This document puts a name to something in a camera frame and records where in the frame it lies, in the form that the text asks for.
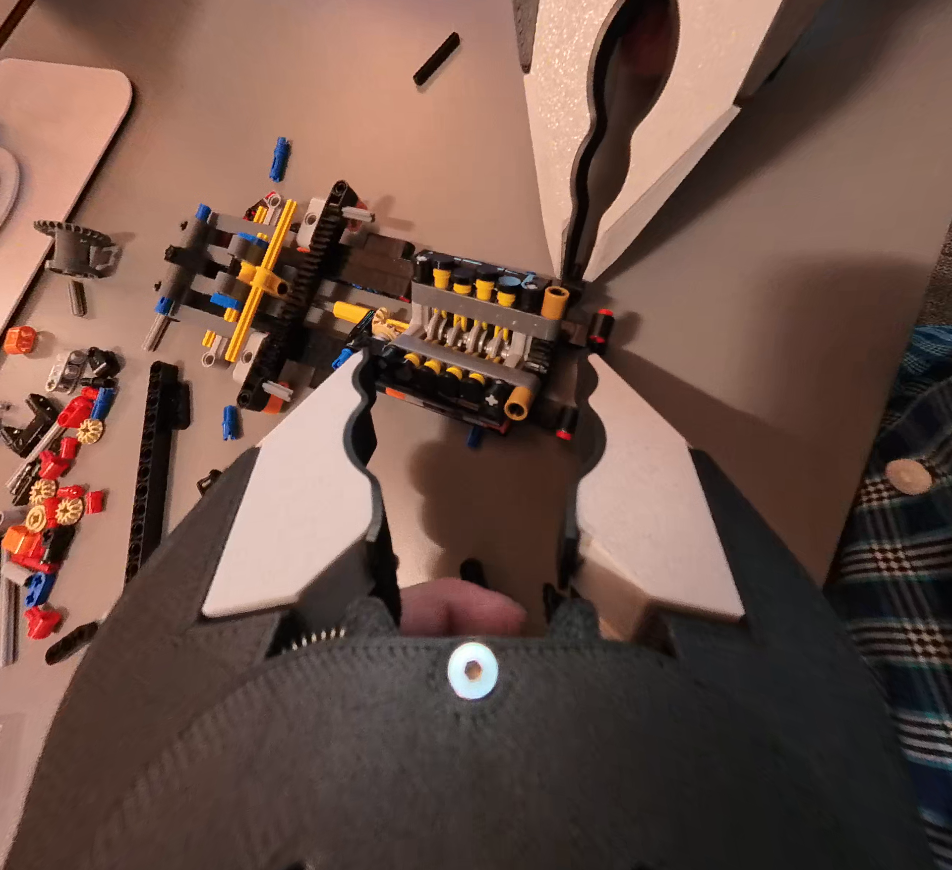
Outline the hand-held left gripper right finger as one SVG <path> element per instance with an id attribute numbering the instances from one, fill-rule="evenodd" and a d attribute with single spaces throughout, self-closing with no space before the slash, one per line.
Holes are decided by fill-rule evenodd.
<path id="1" fill-rule="evenodd" d="M 744 617 L 687 441 L 601 356 L 580 369 L 584 462 L 570 524 L 568 584 L 600 624 L 644 624 L 668 609 Z"/>

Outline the person's left hand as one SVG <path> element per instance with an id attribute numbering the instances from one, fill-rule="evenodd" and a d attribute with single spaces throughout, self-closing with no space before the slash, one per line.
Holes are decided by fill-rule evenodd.
<path id="1" fill-rule="evenodd" d="M 401 590 L 405 636 L 518 636 L 527 620 L 527 611 L 505 594 L 462 579 L 429 580 Z"/>

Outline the long black lego beam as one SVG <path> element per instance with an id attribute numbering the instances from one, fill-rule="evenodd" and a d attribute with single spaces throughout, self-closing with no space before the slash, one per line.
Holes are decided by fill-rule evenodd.
<path id="1" fill-rule="evenodd" d="M 173 435 L 187 426 L 186 386 L 173 364 L 155 361 L 149 383 L 137 459 L 125 561 L 125 585 L 137 575 L 164 536 Z"/>

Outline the short black lego axle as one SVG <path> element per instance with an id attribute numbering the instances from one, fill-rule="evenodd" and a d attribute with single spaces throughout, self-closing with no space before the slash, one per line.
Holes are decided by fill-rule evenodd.
<path id="1" fill-rule="evenodd" d="M 461 36 L 452 31 L 413 73 L 412 80 L 418 90 L 435 77 L 435 74 L 455 54 L 461 46 Z"/>

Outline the grey stand base plate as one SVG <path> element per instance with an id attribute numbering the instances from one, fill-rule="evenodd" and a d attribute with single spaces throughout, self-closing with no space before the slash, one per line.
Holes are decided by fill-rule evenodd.
<path id="1" fill-rule="evenodd" d="M 1 61 L 1 328 L 53 241 L 37 220 L 66 221 L 131 105 L 119 70 Z"/>

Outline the pile of small lego pieces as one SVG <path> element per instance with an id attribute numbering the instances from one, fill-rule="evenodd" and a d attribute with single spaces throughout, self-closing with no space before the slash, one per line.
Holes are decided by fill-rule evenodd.
<path id="1" fill-rule="evenodd" d="M 20 638 L 44 641 L 64 624 L 54 586 L 79 525 L 106 499 L 73 475 L 81 451 L 104 435 L 122 367 L 110 349 L 61 354 L 44 389 L 26 396 L 28 420 L 2 422 L 2 446 L 17 461 L 2 481 L 2 666 L 16 660 Z"/>

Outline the dark grey lego differential gear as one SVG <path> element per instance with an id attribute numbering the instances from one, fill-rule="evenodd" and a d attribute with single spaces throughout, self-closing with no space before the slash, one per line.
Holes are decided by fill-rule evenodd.
<path id="1" fill-rule="evenodd" d="M 62 221 L 37 220 L 37 232 L 54 240 L 45 269 L 70 279 L 102 279 L 113 274 L 122 246 L 101 232 Z"/>

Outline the person's plaid shirt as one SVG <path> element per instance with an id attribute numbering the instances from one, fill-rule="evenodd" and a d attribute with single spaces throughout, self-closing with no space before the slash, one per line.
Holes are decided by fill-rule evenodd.
<path id="1" fill-rule="evenodd" d="M 950 325 L 911 334 L 826 592 L 884 694 L 934 862 L 950 868 Z"/>

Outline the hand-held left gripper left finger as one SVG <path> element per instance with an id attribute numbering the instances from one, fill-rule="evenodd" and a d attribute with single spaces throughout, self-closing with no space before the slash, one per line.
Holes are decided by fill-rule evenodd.
<path id="1" fill-rule="evenodd" d="M 292 609 L 341 619 L 376 593 L 398 619 L 400 593 L 376 448 L 375 363 L 352 356 L 261 441 L 202 615 Z"/>

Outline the lego car chassis with engine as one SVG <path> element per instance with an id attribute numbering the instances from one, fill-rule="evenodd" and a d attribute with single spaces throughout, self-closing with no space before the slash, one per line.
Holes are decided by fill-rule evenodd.
<path id="1" fill-rule="evenodd" d="M 501 435 L 529 421 L 573 439 L 593 315 L 577 287 L 384 234 L 345 180 L 306 205 L 273 189 L 241 217 L 200 205 L 180 229 L 143 348 L 196 323 L 239 408 L 279 413 L 298 381 L 317 388 L 369 351 L 390 398 Z"/>

